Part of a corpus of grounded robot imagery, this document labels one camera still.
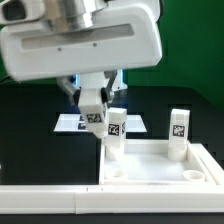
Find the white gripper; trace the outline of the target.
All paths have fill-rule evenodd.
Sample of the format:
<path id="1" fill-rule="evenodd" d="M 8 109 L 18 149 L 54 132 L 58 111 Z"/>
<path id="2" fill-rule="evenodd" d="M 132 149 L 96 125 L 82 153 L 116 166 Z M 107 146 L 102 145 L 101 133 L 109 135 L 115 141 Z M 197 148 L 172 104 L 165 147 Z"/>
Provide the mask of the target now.
<path id="1" fill-rule="evenodd" d="M 0 53 L 16 81 L 58 77 L 72 106 L 80 89 L 68 76 L 105 71 L 107 103 L 115 70 L 161 60 L 161 14 L 160 4 L 0 4 Z"/>

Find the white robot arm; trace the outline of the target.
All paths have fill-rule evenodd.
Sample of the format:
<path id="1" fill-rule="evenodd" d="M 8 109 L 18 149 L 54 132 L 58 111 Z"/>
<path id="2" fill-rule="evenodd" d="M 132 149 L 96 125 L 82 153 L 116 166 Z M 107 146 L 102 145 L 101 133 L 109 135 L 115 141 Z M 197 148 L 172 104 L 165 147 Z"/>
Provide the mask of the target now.
<path id="1" fill-rule="evenodd" d="M 162 58 L 161 0 L 1 0 L 0 53 L 16 81 L 55 78 L 76 104 L 122 69 Z"/>

